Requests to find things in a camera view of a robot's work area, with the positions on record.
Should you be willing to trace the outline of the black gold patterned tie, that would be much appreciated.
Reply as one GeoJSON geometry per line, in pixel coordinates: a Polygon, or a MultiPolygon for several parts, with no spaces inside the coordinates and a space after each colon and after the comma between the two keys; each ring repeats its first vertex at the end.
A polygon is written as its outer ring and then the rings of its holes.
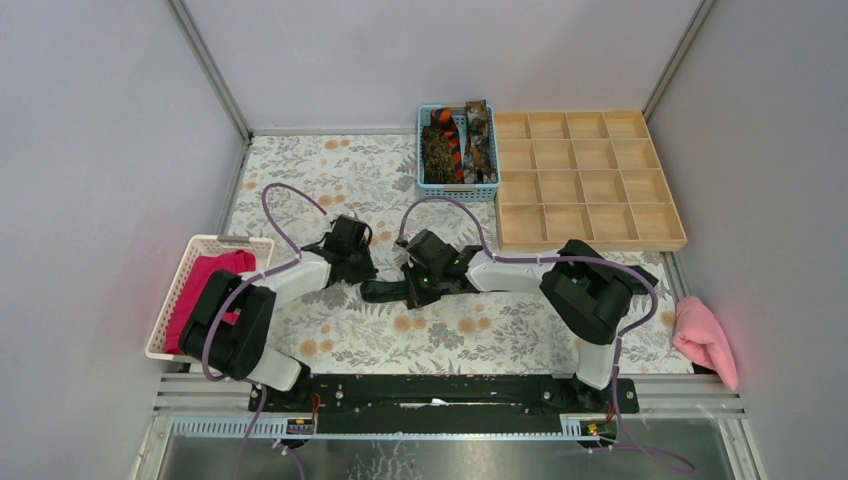
{"type": "Polygon", "coordinates": [[[421,131],[421,159],[427,184],[459,184],[463,175],[454,163],[453,147],[445,132],[436,126],[421,131]]]}

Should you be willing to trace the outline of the pink cloth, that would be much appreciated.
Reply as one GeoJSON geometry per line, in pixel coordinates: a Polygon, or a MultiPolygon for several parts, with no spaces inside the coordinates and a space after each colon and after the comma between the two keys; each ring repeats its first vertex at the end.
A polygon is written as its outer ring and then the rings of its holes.
{"type": "Polygon", "coordinates": [[[736,390],[739,375],[736,362],[716,315],[696,296],[687,296],[676,305],[675,347],[692,363],[714,371],[724,385],[736,390]]]}

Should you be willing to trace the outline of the white plastic basket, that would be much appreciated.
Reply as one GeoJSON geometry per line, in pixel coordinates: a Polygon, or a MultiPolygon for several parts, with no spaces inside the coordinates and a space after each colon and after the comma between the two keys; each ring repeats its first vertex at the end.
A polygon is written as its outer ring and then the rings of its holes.
{"type": "Polygon", "coordinates": [[[256,268],[264,269],[270,265],[275,251],[275,241],[264,237],[245,237],[227,235],[195,235],[187,243],[177,265],[165,300],[149,335],[145,356],[152,360],[168,362],[192,362],[185,355],[172,355],[164,352],[166,330],[178,296],[183,290],[189,271],[200,256],[215,257],[236,250],[251,252],[256,258],[256,268]]]}

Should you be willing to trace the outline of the light blue plastic basket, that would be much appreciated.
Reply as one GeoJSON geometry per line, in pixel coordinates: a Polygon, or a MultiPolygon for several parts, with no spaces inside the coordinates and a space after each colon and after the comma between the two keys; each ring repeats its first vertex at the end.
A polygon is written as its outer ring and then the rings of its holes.
{"type": "Polygon", "coordinates": [[[416,156],[421,196],[494,200],[502,175],[493,108],[484,100],[421,106],[416,156]]]}

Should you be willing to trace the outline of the orange grey floral tie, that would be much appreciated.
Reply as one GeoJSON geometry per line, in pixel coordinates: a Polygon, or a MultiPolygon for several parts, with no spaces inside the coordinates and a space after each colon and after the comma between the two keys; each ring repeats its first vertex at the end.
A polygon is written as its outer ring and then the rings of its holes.
{"type": "Polygon", "coordinates": [[[464,178],[470,184],[492,184],[497,180],[491,160],[488,105],[485,100],[465,105],[466,148],[464,178]]]}

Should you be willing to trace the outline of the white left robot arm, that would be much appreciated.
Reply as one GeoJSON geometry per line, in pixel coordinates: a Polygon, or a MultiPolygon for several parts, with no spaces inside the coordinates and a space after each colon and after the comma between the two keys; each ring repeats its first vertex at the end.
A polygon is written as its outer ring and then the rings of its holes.
{"type": "Polygon", "coordinates": [[[320,240],[296,259],[263,272],[217,270],[205,282],[178,337],[179,350],[212,372],[272,389],[288,411],[309,401],[306,366],[268,344],[275,309],[337,283],[355,285],[376,277],[369,243],[371,227],[341,215],[320,240]]]}

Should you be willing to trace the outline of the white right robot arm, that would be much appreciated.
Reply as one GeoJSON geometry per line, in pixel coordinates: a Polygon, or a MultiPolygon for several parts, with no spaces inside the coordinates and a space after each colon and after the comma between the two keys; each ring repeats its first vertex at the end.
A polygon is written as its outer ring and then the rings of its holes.
{"type": "Polygon", "coordinates": [[[613,398],[616,339],[636,296],[656,296],[657,278],[644,268],[604,259],[587,243],[570,240],[536,257],[495,254],[481,245],[457,250],[423,230],[401,241],[405,301],[415,309],[445,295],[507,292],[541,295],[580,338],[575,402],[597,412],[613,398]]]}

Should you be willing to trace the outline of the dark green leaf tie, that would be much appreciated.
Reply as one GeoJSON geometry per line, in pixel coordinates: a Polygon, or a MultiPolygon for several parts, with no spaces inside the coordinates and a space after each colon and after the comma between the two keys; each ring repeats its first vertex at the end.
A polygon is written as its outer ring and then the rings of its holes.
{"type": "Polygon", "coordinates": [[[406,302],[409,295],[405,281],[367,280],[359,286],[360,296],[367,303],[406,302]]]}

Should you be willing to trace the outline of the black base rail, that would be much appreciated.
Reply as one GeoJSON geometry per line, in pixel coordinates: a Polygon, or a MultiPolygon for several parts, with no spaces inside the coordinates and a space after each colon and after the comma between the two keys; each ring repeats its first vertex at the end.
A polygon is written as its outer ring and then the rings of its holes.
{"type": "Polygon", "coordinates": [[[563,434],[563,418],[605,423],[640,411],[635,385],[601,391],[552,375],[306,374],[253,388],[251,412],[303,414],[320,434],[563,434]]]}

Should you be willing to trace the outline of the red cloth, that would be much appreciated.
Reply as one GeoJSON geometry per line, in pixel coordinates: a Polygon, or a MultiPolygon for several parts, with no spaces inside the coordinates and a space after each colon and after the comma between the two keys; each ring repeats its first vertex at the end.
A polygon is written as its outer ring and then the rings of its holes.
{"type": "Polygon", "coordinates": [[[180,335],[189,320],[190,314],[209,280],[218,270],[230,273],[244,273],[256,268],[256,258],[251,252],[236,250],[215,257],[198,257],[189,271],[182,292],[177,298],[169,325],[166,330],[164,352],[181,355],[178,343],[180,335]]]}

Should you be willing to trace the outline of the orange black striped tie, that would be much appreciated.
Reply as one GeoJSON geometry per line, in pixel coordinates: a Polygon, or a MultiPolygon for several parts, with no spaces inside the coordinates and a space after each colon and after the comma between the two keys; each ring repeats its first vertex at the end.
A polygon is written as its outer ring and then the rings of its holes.
{"type": "Polygon", "coordinates": [[[454,163],[459,172],[463,175],[464,181],[464,170],[462,165],[462,152],[460,148],[460,140],[459,140],[459,130],[452,117],[452,112],[449,108],[439,108],[432,110],[430,112],[430,120],[431,124],[429,126],[436,126],[441,128],[445,134],[448,136],[451,146],[453,147],[454,152],[454,163]]]}

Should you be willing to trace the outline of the wooden compartment tray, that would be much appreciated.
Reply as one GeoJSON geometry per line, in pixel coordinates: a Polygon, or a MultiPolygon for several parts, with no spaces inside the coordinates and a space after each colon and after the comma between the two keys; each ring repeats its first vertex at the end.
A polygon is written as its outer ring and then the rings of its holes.
{"type": "Polygon", "coordinates": [[[687,235],[640,111],[499,112],[499,242],[676,252],[687,235]]]}

